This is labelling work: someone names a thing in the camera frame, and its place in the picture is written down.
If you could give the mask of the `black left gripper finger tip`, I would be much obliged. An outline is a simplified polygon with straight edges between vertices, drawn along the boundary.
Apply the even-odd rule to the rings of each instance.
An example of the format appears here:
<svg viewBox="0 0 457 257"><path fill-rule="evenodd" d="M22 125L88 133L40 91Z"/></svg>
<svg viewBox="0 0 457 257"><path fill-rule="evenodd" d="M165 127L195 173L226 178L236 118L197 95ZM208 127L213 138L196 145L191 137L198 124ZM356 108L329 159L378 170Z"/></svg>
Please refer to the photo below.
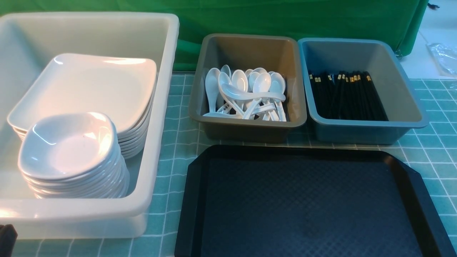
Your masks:
<svg viewBox="0 0 457 257"><path fill-rule="evenodd" d="M17 239L17 232L13 225L0 225L0 256L11 257Z"/></svg>

